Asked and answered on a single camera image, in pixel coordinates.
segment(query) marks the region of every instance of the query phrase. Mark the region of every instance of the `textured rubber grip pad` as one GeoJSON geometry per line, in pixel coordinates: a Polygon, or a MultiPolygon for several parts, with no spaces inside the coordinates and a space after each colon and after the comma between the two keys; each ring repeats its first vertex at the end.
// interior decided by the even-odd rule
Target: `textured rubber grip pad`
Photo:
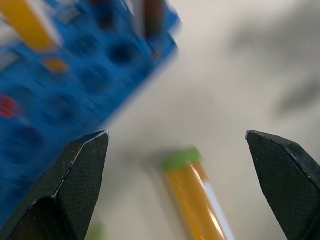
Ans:
{"type": "Polygon", "coordinates": [[[0,240],[84,240],[100,193],[109,143],[97,132],[71,142],[0,230],[0,240]]]}
{"type": "Polygon", "coordinates": [[[248,131],[262,192],[288,240],[320,239],[320,166],[297,143],[248,131]]]}

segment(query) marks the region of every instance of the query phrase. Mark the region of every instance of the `white label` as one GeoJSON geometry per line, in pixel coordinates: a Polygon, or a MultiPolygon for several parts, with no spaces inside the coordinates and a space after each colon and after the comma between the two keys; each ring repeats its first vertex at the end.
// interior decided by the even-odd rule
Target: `white label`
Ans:
{"type": "Polygon", "coordinates": [[[203,187],[205,190],[205,193],[212,205],[212,208],[214,210],[214,213],[216,215],[216,218],[219,222],[220,227],[222,228],[222,231],[226,237],[227,240],[235,240],[235,236],[231,231],[231,228],[228,224],[228,221],[226,219],[226,216],[224,214],[224,211],[222,210],[218,198],[213,190],[213,188],[211,187],[211,184],[208,181],[204,181],[203,182],[203,187]]]}

